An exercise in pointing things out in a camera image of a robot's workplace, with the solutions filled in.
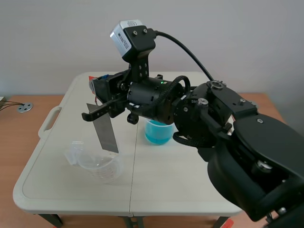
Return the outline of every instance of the table leg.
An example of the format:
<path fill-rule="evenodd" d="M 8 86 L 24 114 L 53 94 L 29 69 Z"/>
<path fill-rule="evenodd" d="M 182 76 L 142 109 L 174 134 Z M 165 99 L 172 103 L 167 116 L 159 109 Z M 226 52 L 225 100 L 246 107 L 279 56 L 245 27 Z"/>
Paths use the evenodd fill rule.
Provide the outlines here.
<path fill-rule="evenodd" d="M 134 226 L 137 226 L 138 228 L 144 228 L 142 216 L 134 217 L 136 219 L 134 222 L 131 220 L 132 217 L 121 217 L 124 219 L 124 223 L 127 228 L 134 228 Z"/>
<path fill-rule="evenodd" d="M 49 215 L 49 214 L 39 214 L 42 218 L 44 218 L 46 221 L 51 223 L 56 228 L 61 228 L 63 226 L 63 223 L 58 215 Z"/>
<path fill-rule="evenodd" d="M 131 220 L 131 217 L 121 216 L 124 220 L 124 224 L 127 228 L 133 228 L 133 222 Z"/>
<path fill-rule="evenodd" d="M 138 228 L 144 228 L 143 217 L 142 216 L 136 217 L 136 220 L 137 220 L 137 227 Z"/>
<path fill-rule="evenodd" d="M 225 224 L 229 217 L 219 217 L 218 220 L 214 223 L 213 228 L 220 228 Z"/>

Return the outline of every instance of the table handle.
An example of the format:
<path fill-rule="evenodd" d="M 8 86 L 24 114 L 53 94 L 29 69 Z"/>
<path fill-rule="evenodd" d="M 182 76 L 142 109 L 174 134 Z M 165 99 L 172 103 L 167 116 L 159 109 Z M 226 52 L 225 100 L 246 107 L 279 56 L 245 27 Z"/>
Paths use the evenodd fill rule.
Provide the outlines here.
<path fill-rule="evenodd" d="M 41 125 L 38 136 L 40 139 L 46 139 L 48 134 L 50 133 L 50 130 L 53 126 L 50 127 L 50 124 L 54 121 L 54 118 L 56 117 L 57 113 L 60 113 L 62 107 L 56 106 L 49 111 L 46 119 L 44 120 L 43 124 Z"/>

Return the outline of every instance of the white folding table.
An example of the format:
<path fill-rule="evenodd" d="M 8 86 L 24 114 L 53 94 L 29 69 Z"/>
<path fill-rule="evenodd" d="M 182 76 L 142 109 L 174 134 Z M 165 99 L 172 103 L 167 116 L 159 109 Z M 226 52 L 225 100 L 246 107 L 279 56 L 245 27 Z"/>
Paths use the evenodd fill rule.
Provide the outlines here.
<path fill-rule="evenodd" d="M 111 119 L 124 162 L 124 172 L 115 181 L 100 183 L 82 168 L 71 166 L 64 157 L 72 141 L 83 141 L 85 148 L 100 150 L 93 123 L 83 121 L 86 103 L 94 104 L 89 76 L 114 72 L 88 72 L 74 79 L 59 106 L 42 124 L 40 141 L 20 175 L 13 198 L 24 211 L 39 214 L 56 227 L 57 214 L 99 214 L 137 217 L 149 215 L 217 215 L 230 217 L 241 209 L 225 200 L 212 186 L 207 164 L 195 148 L 171 139 L 162 146 L 151 145 L 144 137 L 144 121 L 127 123 L 129 111 Z M 150 72 L 173 80 L 186 75 L 191 85 L 207 81 L 199 72 Z M 53 127 L 49 124 L 59 113 Z M 131 221 L 125 219 L 128 227 Z"/>

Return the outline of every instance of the table seam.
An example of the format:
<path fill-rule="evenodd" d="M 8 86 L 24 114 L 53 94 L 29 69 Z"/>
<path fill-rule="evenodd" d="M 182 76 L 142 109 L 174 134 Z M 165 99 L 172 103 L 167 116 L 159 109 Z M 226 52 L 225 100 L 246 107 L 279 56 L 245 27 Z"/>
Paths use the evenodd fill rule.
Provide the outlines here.
<path fill-rule="evenodd" d="M 134 160 L 133 160 L 133 171 L 132 171 L 132 181 L 131 181 L 131 191 L 130 191 L 130 203 L 129 203 L 129 213 L 131 213 L 131 198 L 132 198 L 132 187 L 133 187 L 133 177 L 134 177 L 134 166 L 135 166 L 135 156 L 136 156 L 136 145 L 137 145 L 137 134 L 138 134 L 138 123 L 136 128 L 136 139 L 135 139 L 135 149 L 134 149 Z"/>

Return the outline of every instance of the cable connector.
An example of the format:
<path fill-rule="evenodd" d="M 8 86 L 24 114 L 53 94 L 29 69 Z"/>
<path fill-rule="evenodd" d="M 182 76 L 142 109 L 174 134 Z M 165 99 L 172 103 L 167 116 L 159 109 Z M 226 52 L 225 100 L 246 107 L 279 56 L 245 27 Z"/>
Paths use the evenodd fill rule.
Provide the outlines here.
<path fill-rule="evenodd" d="M 148 30 L 148 33 L 151 34 L 152 38 L 156 39 L 156 32 L 152 28 L 148 28 L 147 30 Z"/>

